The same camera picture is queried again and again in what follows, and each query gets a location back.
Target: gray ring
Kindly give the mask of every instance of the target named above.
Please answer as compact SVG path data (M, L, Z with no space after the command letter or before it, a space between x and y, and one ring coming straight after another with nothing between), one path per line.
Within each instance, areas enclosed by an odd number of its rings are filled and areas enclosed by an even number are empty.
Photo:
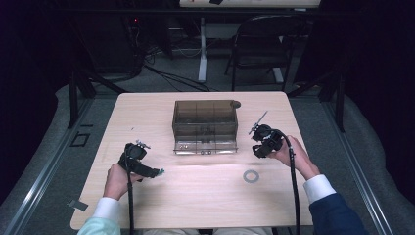
M248 178L247 178L247 175L248 175L249 173L254 174L254 175L256 176L256 178L254 178L254 179L248 179ZM258 172L256 172L255 170L253 170L253 169L249 169L249 170L245 171L245 173L244 173L244 180L245 180L245 182L247 182L247 183L256 183L256 182L259 180L259 174L258 174Z

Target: table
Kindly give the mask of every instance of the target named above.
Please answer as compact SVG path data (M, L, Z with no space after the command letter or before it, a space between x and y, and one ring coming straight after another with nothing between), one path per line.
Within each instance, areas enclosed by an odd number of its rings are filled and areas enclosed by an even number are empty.
M237 100L238 152L228 155L173 153L172 119L176 100ZM290 169L279 161L258 159L248 135L261 123L298 137L300 130L283 92L124 93L116 103L91 166L80 202L89 207L75 210L70 226L79 229L102 197L107 170L116 163L126 143L140 139L151 146L142 161L165 173L134 184L136 228L214 228L292 226L296 224ZM259 174L256 183L243 179L247 170ZM308 200L298 173L300 218L311 225ZM128 197L121 200L120 226L129 227Z
M209 3L209 0L180 0L182 8L317 8L320 0L223 0L219 5ZM201 18L201 63L199 66L199 82L207 79L208 57L206 51L206 23L205 18ZM274 70L275 77L282 79L281 71Z

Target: right hand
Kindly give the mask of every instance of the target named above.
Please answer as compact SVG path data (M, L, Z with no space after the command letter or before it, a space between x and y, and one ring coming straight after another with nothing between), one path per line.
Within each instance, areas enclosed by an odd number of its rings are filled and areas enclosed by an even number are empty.
M308 180L320 174L320 170L311 161L311 159L309 158L305 149L302 147L299 140L290 135L288 136L288 139L290 140L290 143L293 147L293 151L295 154L294 160L295 160L296 169L305 178L305 180ZM287 144L287 141L284 139L281 149L277 152L271 152L267 157L270 159L277 159L281 161L281 163L283 163L284 165L290 166L290 152L289 152L289 146Z

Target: black chair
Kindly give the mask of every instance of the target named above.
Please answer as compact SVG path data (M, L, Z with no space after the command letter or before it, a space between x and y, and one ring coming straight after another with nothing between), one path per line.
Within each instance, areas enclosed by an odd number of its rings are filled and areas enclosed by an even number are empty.
M233 37L232 54L225 74L232 66L232 91L235 90L236 68L268 69L285 68L284 91L294 43L299 38L305 21L289 16L257 16L243 22Z

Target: shirt cuff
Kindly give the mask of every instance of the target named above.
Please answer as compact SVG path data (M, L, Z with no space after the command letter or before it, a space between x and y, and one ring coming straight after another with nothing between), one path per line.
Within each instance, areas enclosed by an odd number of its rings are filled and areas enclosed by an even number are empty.
M112 198L101 198L92 217L107 218L118 223L119 207L119 201Z
M303 186L310 204L336 193L324 174L319 174L308 179Z

